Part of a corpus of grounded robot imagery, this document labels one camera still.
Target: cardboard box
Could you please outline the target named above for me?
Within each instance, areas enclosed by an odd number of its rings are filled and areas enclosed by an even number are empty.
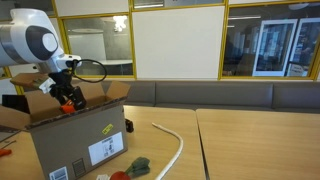
[[[48,74],[43,73],[19,73],[10,82],[24,88],[38,89],[48,79]]]
[[[30,131],[46,179],[77,179],[127,150],[123,103],[130,86],[114,81],[105,93],[100,83],[77,85],[87,106],[71,114],[39,90],[25,93],[30,114],[0,107],[7,117],[1,125]]]

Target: ceiling light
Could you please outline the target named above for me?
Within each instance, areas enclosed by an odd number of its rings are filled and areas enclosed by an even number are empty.
[[[113,20],[116,22],[114,25],[114,31],[121,32],[122,29],[126,28],[124,21],[127,20],[127,16],[113,16]]]
[[[229,16],[228,20],[238,20],[238,19],[259,19],[260,15],[248,15],[248,16]]]
[[[163,7],[163,4],[152,4],[152,5],[138,5],[138,6],[134,6],[135,9],[139,9],[139,8],[153,8],[153,7]]]
[[[103,33],[102,29],[91,29],[91,28],[72,29],[71,31],[75,32],[75,33],[82,33],[82,34]]]
[[[299,10],[307,7],[309,3],[300,3],[300,4],[290,4],[289,9],[290,10]]]

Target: box flap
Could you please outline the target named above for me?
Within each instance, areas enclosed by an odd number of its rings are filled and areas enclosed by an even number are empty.
[[[26,92],[32,122],[61,115],[59,101],[40,90]]]
[[[20,73],[13,77],[10,82],[14,85],[38,89],[48,78],[47,74],[42,73]]]
[[[73,84],[73,86],[80,87],[82,94],[87,101],[86,107],[102,104],[105,101],[105,93],[101,83],[80,82]]]
[[[23,130],[30,124],[30,115],[27,113],[0,105],[0,114],[0,125]]]
[[[112,81],[106,93],[107,100],[128,96],[130,85],[119,81]]]

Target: barcode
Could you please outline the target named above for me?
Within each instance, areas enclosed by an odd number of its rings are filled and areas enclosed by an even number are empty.
[[[68,180],[67,168],[63,167],[49,174],[50,180]]]

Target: gray bench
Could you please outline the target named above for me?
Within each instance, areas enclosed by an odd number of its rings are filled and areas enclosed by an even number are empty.
[[[272,102],[275,111],[320,113],[320,83],[274,83]]]
[[[272,84],[264,82],[156,82],[157,107],[272,110]]]
[[[111,81],[104,81],[102,88],[106,92]],[[126,105],[134,106],[155,106],[155,82],[154,81],[123,81],[130,84]]]

